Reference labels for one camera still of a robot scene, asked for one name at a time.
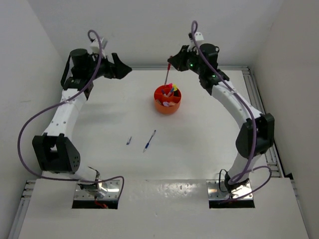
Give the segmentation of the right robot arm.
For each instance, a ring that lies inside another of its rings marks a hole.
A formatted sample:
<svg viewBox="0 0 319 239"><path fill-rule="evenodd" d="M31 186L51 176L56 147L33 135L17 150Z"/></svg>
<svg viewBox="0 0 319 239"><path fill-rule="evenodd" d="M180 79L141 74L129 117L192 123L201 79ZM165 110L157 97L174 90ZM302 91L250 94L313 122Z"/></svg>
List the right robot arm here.
<svg viewBox="0 0 319 239"><path fill-rule="evenodd" d="M209 43L198 50L184 45L168 63L180 72L196 73L202 88L227 109L240 128L235 141L237 156L225 175L225 187L231 191L249 179L259 157L273 146L275 119L254 108L237 92L229 77L218 68L218 53L218 47Z"/></svg>

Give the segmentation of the red pen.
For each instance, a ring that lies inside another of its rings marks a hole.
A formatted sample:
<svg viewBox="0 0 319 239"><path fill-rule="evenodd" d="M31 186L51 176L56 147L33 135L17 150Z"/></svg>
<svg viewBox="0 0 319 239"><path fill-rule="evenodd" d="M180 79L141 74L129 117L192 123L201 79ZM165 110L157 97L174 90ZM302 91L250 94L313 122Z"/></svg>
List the red pen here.
<svg viewBox="0 0 319 239"><path fill-rule="evenodd" d="M164 87L166 87L166 85L167 85L167 80L168 80L168 75L169 75L170 68L171 68L171 63L168 62L166 77L165 77L165 81L164 81L164 85L163 85Z"/></svg>

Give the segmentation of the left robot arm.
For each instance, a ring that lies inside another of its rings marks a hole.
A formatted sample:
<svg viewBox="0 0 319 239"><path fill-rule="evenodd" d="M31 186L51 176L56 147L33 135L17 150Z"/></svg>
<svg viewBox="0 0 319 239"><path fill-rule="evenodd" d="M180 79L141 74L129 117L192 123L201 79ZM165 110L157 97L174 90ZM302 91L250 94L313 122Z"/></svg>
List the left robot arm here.
<svg viewBox="0 0 319 239"><path fill-rule="evenodd" d="M83 185L95 185L99 180L97 170L82 164L71 138L79 113L93 89L93 80L99 77L122 79L132 71L117 53L112 53L112 58L109 62L107 57L99 58L97 52L89 54L83 48L70 52L61 79L61 104L42 135L32 140L42 171L77 179Z"/></svg>

